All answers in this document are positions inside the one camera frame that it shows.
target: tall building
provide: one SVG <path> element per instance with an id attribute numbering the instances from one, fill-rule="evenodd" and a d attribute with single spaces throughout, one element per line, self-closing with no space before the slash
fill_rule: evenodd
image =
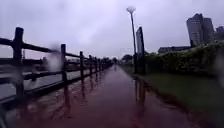
<path id="1" fill-rule="evenodd" d="M 223 26 L 219 26 L 218 28 L 216 28 L 216 32 L 217 33 L 224 33 L 224 27 Z"/>
<path id="2" fill-rule="evenodd" d="M 187 28 L 191 46 L 214 42 L 215 32 L 210 18 L 204 18 L 197 13 L 187 20 Z"/>

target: lamp post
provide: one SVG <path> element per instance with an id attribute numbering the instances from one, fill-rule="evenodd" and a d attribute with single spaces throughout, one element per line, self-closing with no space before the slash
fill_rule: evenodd
<path id="1" fill-rule="evenodd" d="M 131 23 L 132 23 L 132 32 L 133 32 L 133 45 L 134 45 L 134 73 L 137 73 L 137 54 L 136 54 L 136 45 L 135 45 L 135 28 L 134 28 L 134 21 L 133 21 L 133 12 L 135 11 L 135 7 L 128 7 L 126 9 L 131 14 Z"/>

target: wooden fence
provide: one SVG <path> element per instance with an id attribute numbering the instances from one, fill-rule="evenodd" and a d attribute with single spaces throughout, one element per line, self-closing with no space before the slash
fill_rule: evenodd
<path id="1" fill-rule="evenodd" d="M 84 80 L 85 77 L 91 76 L 98 71 L 104 70 L 112 65 L 109 60 L 106 59 L 98 59 L 96 57 L 92 57 L 91 55 L 89 58 L 83 56 L 83 52 L 80 51 L 79 55 L 75 55 L 72 53 L 66 52 L 66 45 L 61 44 L 61 51 L 55 51 L 49 48 L 44 48 L 40 46 L 35 46 L 32 44 L 25 43 L 23 41 L 23 28 L 16 28 L 15 30 L 15 37 L 13 40 L 3 39 L 0 38 L 0 45 L 11 46 L 13 49 L 13 58 L 0 58 L 0 65 L 12 65 L 14 67 L 13 74 L 16 76 L 16 80 L 12 80 L 11 77 L 1 77 L 0 78 L 0 86 L 1 84 L 12 83 L 16 88 L 16 95 L 0 99 L 0 104 L 6 109 L 10 110 L 14 107 L 20 105 L 24 100 L 29 98 L 40 97 L 46 95 L 52 91 L 58 90 L 62 87 L 66 87 L 67 85 L 78 81 Z M 44 64 L 44 60 L 35 60 L 35 59 L 23 59 L 22 58 L 22 49 L 29 49 L 44 53 L 54 53 L 58 52 L 61 55 L 62 60 L 62 68 L 60 71 L 57 72 L 49 72 L 43 71 L 39 73 L 28 73 L 23 75 L 22 66 L 24 65 L 34 65 L 34 64 Z M 79 59 L 79 62 L 71 62 L 67 61 L 66 57 L 74 57 Z M 66 68 L 67 65 L 76 65 L 79 69 L 70 69 Z M 84 74 L 84 69 L 88 69 L 89 73 Z M 73 78 L 68 80 L 67 79 L 67 72 L 72 71 L 80 71 L 80 77 Z M 37 79 L 40 77 L 50 76 L 50 75 L 62 75 L 62 81 L 57 82 L 55 84 L 44 85 L 39 88 L 25 90 L 24 89 L 24 80 L 30 79 Z"/>

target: sky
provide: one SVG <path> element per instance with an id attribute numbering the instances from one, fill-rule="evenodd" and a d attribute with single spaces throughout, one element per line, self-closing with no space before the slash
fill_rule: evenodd
<path id="1" fill-rule="evenodd" d="M 143 27 L 148 52 L 189 45 L 186 20 L 195 13 L 212 18 L 214 28 L 224 25 L 223 0 L 1 0 L 0 37 L 13 39 L 15 28 L 22 27 L 27 43 L 66 44 L 70 53 L 121 58 L 133 53 L 128 6 L 136 8 L 135 30 Z M 0 46 L 0 56 L 12 56 L 12 50 Z"/>

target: green bush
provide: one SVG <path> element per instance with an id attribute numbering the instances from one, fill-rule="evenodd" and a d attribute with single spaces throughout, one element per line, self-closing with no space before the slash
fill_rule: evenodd
<path id="1" fill-rule="evenodd" d="M 188 51 L 148 54 L 146 66 L 148 72 L 174 72 L 211 74 L 216 55 L 224 44 L 199 46 Z"/>

